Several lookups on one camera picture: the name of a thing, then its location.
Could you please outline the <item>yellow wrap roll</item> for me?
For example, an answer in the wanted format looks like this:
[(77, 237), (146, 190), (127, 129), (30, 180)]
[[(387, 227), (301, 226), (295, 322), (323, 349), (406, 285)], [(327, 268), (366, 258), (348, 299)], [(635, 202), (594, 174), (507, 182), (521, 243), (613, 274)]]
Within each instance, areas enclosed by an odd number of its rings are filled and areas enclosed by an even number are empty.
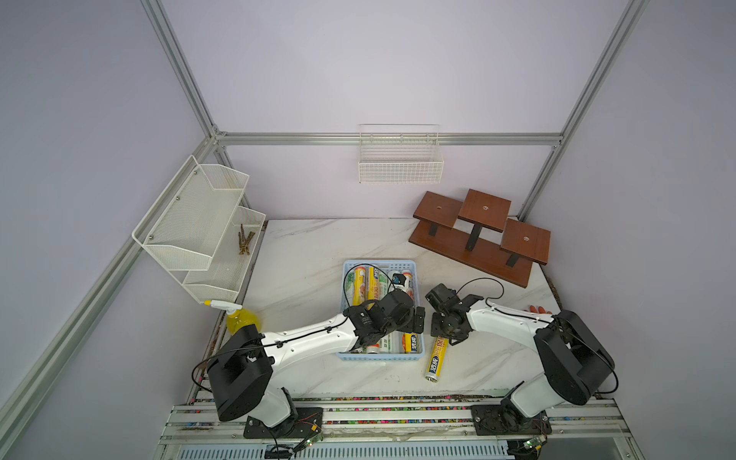
[[(404, 281), (402, 282), (402, 288), (407, 295), (414, 300), (414, 289), (413, 289), (413, 277), (410, 271), (404, 270), (402, 272)], [(405, 333), (402, 337), (402, 348), (406, 354), (416, 354), (419, 352), (419, 335), (417, 333)]]
[(366, 281), (367, 269), (365, 266), (356, 266), (353, 268), (352, 275), (352, 294), (350, 296), (351, 306), (358, 306), (366, 300)]
[(444, 337), (437, 337), (429, 356), (429, 364), (425, 372), (425, 379), (430, 383), (439, 381), (442, 368), (445, 361), (446, 352), (448, 350), (449, 341)]
[(383, 271), (370, 264), (368, 266), (367, 281), (366, 299), (381, 300), (388, 290), (388, 280)]

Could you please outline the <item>white green wrap roll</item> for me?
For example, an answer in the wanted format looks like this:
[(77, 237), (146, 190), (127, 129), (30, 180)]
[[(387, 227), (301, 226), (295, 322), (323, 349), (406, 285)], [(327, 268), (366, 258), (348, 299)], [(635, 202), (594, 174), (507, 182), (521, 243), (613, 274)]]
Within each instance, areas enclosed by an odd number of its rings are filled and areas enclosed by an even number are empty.
[(377, 344), (374, 344), (374, 345), (369, 345), (369, 346), (367, 346), (365, 348), (366, 354), (370, 354), (370, 355), (373, 355), (373, 354), (386, 354), (389, 351), (390, 351), (390, 349), (387, 348), (387, 347), (385, 347), (385, 346), (383, 346), (383, 345), (381, 345), (381, 343), (377, 343)]

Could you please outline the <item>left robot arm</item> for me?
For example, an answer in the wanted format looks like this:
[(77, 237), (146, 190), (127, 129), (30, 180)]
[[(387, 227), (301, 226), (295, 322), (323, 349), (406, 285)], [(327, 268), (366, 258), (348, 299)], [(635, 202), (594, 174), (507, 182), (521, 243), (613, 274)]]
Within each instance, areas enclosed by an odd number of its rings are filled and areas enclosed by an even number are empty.
[(218, 419), (227, 423), (245, 416), (267, 427), (295, 417), (291, 395), (270, 381), (293, 364), (374, 345), (394, 332), (421, 334), (426, 309), (396, 289), (379, 300), (350, 306), (334, 317), (283, 332), (260, 332), (245, 326), (202, 365)]

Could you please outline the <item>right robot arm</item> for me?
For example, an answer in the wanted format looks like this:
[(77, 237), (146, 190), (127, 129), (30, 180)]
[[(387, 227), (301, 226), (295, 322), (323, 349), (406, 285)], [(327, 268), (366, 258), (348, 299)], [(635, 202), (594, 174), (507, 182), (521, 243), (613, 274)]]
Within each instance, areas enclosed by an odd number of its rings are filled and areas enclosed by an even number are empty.
[(613, 358), (575, 312), (522, 312), (479, 295), (460, 298), (443, 284), (425, 299), (434, 310), (434, 337), (457, 345), (472, 333), (487, 333), (537, 353), (542, 373), (504, 397), (501, 412), (505, 415), (526, 421), (561, 403), (583, 406), (615, 375)]

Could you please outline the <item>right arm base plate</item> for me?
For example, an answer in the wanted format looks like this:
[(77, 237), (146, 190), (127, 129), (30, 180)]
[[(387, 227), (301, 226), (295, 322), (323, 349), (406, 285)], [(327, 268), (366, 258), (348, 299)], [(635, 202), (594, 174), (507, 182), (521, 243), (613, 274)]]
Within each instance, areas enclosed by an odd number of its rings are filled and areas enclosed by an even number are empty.
[(533, 418), (521, 415), (513, 406), (475, 404), (471, 419), (478, 436), (550, 435), (551, 425), (543, 411)]

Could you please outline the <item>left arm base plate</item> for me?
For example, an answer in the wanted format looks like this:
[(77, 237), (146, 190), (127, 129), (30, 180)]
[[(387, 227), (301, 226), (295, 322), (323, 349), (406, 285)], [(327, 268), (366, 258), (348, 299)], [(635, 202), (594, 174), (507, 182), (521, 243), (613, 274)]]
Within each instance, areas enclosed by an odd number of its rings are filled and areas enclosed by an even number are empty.
[(243, 430), (247, 440), (303, 439), (322, 427), (324, 409), (318, 406), (297, 407), (283, 422), (267, 427), (260, 420), (248, 417)]

